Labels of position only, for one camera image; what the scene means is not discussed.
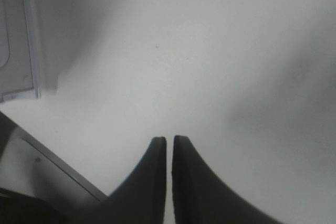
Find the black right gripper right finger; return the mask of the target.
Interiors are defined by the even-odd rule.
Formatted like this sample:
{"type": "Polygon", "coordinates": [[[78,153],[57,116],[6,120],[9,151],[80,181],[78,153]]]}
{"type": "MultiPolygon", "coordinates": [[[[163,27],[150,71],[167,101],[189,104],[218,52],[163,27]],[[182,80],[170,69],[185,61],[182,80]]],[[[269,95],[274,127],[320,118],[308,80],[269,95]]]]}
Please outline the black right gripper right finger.
{"type": "Polygon", "coordinates": [[[186,136],[174,137],[172,192],[176,223],[278,223],[223,183],[186,136]]]}

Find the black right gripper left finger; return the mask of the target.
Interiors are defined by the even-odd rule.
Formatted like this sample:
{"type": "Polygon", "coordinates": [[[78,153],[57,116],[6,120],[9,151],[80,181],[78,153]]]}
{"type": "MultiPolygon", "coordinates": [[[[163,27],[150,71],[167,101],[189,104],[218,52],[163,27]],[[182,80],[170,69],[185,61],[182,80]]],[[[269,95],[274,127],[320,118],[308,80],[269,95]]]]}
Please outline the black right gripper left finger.
{"type": "Polygon", "coordinates": [[[166,139],[152,139],[129,177],[79,223],[163,223],[166,199],[166,139]]]}

